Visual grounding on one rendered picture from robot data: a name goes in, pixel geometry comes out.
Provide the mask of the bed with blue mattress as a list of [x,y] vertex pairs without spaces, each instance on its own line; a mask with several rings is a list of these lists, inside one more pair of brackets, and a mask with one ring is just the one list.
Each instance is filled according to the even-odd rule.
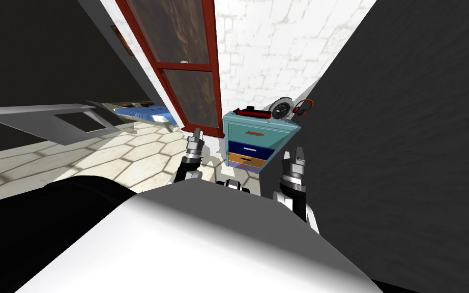
[[149,105],[148,103],[123,103],[112,110],[115,114],[127,118],[140,119],[151,123],[162,123],[164,126],[177,126],[166,106]]

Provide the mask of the brown framed wall picture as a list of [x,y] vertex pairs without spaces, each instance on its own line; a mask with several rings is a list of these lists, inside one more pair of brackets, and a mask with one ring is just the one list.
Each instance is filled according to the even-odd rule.
[[133,51],[131,50],[131,48],[129,47],[128,43],[126,42],[125,38],[123,37],[122,33],[120,32],[120,30],[118,29],[118,27],[116,25],[112,25],[111,26],[111,29],[113,30],[114,34],[117,36],[117,38],[119,39],[120,43],[122,44],[122,46],[124,47],[124,49],[126,50],[127,54],[129,56],[134,56],[133,54]]

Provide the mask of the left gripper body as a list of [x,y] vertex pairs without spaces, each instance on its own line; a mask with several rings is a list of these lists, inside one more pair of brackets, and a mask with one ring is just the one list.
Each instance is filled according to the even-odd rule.
[[187,157],[200,157],[204,146],[203,134],[200,128],[196,128],[193,135],[187,138]]

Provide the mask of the red framed glass door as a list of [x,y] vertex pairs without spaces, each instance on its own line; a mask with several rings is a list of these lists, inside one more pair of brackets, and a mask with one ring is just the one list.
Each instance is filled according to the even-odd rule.
[[214,0],[115,0],[182,121],[223,138]]

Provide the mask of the orange black headphones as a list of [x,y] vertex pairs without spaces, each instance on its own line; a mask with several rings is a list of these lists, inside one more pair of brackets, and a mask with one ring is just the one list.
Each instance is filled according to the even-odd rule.
[[311,99],[303,99],[295,105],[292,112],[296,116],[303,116],[313,105],[314,102]]

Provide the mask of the grey round clock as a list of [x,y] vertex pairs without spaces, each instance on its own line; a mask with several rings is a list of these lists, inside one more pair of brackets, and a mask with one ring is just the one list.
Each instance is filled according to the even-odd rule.
[[295,103],[290,97],[282,97],[269,107],[271,117],[276,120],[286,120],[292,114]]

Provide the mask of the teal drawer cabinet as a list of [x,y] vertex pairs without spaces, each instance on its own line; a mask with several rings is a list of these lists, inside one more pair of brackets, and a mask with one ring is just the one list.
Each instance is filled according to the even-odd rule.
[[233,111],[223,117],[226,165],[258,174],[300,131],[290,120],[241,116]]

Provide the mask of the red flat box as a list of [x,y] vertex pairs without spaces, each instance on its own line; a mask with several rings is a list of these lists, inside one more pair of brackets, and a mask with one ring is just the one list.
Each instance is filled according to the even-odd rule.
[[233,112],[240,116],[248,116],[248,117],[259,118],[259,119],[271,119],[272,118],[271,111],[256,110],[253,106],[247,106],[244,109],[237,108]]

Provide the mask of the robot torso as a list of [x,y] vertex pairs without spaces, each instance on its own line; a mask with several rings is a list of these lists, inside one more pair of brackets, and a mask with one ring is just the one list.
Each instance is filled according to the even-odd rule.
[[189,179],[134,195],[16,293],[383,293],[286,205]]

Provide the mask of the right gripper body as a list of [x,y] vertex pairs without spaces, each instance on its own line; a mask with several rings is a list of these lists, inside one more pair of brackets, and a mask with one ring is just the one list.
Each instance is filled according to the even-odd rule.
[[291,177],[302,179],[304,175],[304,168],[306,161],[297,159],[283,159],[282,163],[282,177]]

